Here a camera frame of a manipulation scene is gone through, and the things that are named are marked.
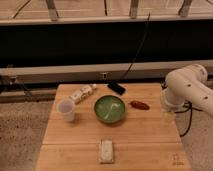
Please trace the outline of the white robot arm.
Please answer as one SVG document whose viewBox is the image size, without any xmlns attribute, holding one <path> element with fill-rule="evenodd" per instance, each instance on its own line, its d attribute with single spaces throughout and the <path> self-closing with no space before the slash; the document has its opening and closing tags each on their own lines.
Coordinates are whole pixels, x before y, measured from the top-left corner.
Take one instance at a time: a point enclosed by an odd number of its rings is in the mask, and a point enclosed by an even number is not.
<svg viewBox="0 0 213 171">
<path fill-rule="evenodd" d="M 175 112 L 185 101 L 189 101 L 213 118 L 213 90 L 205 85 L 207 78 L 207 70 L 200 64 L 169 72 L 165 77 L 166 88 L 161 96 L 163 107 Z"/>
</svg>

